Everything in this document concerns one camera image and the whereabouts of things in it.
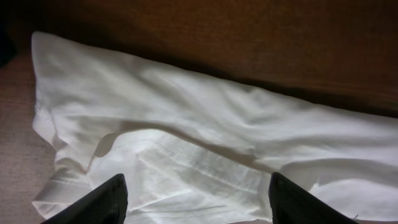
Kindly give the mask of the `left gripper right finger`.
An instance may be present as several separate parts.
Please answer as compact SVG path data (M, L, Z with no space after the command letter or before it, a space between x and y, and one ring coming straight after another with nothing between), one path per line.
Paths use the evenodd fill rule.
M268 196L273 224L357 224L278 172Z

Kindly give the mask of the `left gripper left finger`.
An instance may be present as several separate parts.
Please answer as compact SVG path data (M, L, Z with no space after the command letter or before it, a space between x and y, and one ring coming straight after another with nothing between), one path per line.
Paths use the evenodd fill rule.
M123 224L127 196L125 177L116 174L42 224Z

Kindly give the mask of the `white t-shirt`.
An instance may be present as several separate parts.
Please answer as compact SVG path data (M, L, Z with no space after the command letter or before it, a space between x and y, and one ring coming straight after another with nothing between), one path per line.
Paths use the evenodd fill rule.
M271 221L280 172L347 217L397 220L397 120L32 35L34 130L56 151L51 218L116 174L127 223Z

